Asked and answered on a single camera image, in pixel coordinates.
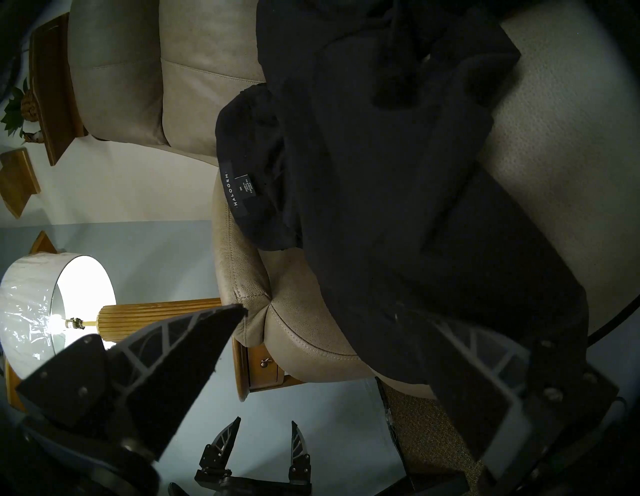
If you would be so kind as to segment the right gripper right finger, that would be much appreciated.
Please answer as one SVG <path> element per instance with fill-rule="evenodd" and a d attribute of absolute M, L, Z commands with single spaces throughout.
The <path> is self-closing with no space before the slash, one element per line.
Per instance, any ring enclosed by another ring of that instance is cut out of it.
<path fill-rule="evenodd" d="M 619 387 L 586 360 L 586 331 L 517 342 L 454 319 L 414 319 L 422 371 L 491 476 L 533 469 L 598 427 Z"/>

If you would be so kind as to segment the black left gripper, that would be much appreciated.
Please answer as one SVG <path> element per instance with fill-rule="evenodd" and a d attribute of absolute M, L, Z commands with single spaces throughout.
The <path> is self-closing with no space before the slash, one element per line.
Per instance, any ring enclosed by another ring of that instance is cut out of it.
<path fill-rule="evenodd" d="M 312 495 L 311 456 L 302 431 L 291 422 L 289 482 L 264 481 L 235 477 L 227 463 L 238 435 L 241 418 L 237 417 L 205 446 L 194 481 L 217 495 Z"/>

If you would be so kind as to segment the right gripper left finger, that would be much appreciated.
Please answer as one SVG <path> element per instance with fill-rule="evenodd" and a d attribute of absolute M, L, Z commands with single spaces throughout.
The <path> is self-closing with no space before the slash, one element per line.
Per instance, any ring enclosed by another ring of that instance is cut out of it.
<path fill-rule="evenodd" d="M 106 349 L 78 338 L 17 387 L 27 415 L 21 428 L 52 442 L 132 447 L 158 460 L 215 371 L 242 305 L 153 322 Z"/>

